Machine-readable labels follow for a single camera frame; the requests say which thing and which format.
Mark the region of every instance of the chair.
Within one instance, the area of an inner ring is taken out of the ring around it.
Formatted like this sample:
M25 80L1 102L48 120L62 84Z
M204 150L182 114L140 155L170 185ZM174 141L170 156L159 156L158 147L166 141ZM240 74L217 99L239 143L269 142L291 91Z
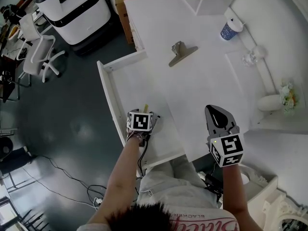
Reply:
M19 22L25 41L16 58L17 60L25 59L24 72L38 76L42 67L44 67L43 83L47 81L46 73L49 68L60 77L60 72L53 66L52 62L60 55L67 54L65 51L61 51L52 56L54 53L53 45L56 41L55 37L53 35L43 35L43 33L41 35L34 25L31 14L25 15ZM20 59L20 54L25 47L25 44L29 41L32 43L32 46L28 49L26 57Z

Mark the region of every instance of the dark gray floor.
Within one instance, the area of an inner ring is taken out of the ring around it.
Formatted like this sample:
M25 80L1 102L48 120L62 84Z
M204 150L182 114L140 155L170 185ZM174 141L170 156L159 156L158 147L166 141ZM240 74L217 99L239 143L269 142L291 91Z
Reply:
M27 145L34 154L52 157L58 166L87 184L106 185L122 144L96 62L106 64L135 49L121 33L96 52L78 57L53 29L48 34L56 36L57 49L69 52L68 58L55 62L62 77L50 71L47 83L43 84L41 77L32 78L32 87L22 90L21 100L2 104L1 114L9 116L13 126L19 128L15 145ZM89 203L86 189L53 168L48 160L38 158L26 167L29 171L38 167L40 181L54 191ZM11 198L21 213L37 206L55 231L73 231L94 213L94 209L48 192L38 183L11 193Z

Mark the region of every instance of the drawer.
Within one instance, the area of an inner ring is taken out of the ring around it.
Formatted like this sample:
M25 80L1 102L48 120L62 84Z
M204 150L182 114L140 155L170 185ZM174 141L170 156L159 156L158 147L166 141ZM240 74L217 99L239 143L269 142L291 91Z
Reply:
M184 155L169 106L153 78L153 66L146 51L135 52L106 65L98 61L97 65L123 146L129 111L136 108L143 110L147 104L149 111L161 116L149 140L148 150L141 162L142 168L153 167Z

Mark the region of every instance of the flower pot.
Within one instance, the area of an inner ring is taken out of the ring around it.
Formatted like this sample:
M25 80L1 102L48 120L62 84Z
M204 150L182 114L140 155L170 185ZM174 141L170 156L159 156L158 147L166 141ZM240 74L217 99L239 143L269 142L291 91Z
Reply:
M280 95L270 95L260 98L257 102L260 111L280 110L283 106L280 100Z

